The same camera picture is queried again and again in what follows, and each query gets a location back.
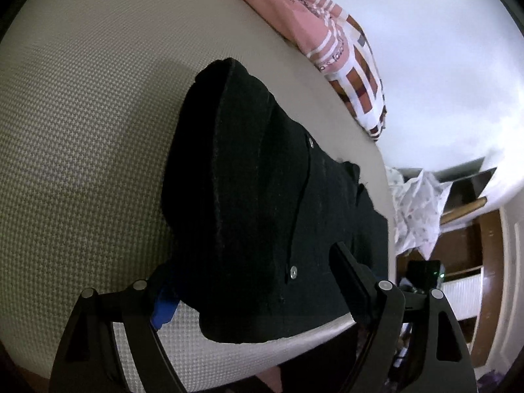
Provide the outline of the black pants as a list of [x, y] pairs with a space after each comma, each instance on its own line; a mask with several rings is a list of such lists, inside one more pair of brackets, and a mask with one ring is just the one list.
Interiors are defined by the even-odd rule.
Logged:
[[203, 69], [181, 107], [161, 207], [174, 293], [217, 343], [291, 337], [367, 297], [330, 249], [387, 276], [388, 226], [360, 169], [333, 160], [242, 64]]

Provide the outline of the wooden shelf unit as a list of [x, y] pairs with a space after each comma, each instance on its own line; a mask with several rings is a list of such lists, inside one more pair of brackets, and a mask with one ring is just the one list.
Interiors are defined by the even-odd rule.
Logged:
[[[452, 183], [433, 253], [429, 260], [416, 249], [396, 256], [396, 278], [402, 286], [417, 289], [436, 282], [444, 292], [476, 368], [488, 361], [504, 284], [501, 215], [484, 210], [488, 203], [484, 190], [496, 171], [480, 165], [473, 161], [433, 173], [441, 183]], [[399, 170], [405, 180], [420, 171]]]

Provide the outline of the white dotted blanket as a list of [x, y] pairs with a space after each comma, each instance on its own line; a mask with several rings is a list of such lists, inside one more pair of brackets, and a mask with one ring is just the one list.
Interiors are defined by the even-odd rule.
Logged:
[[424, 260], [429, 260], [440, 236], [440, 217], [452, 183], [441, 183], [433, 173], [424, 170], [408, 180], [398, 169], [385, 170], [393, 195], [395, 254], [416, 249]]

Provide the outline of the beige textured bed sheet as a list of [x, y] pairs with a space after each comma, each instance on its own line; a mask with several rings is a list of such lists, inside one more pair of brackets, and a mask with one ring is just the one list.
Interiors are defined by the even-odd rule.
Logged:
[[80, 292], [165, 257], [162, 173], [195, 76], [239, 60], [393, 216], [376, 144], [242, 0], [28, 0], [1, 42], [1, 341], [49, 378]]

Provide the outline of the pink plaid pillow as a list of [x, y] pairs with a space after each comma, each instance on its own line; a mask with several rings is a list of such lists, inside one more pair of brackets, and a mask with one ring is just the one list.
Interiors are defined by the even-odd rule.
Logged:
[[368, 136], [385, 128], [384, 86], [359, 23], [333, 0], [244, 0], [322, 74]]

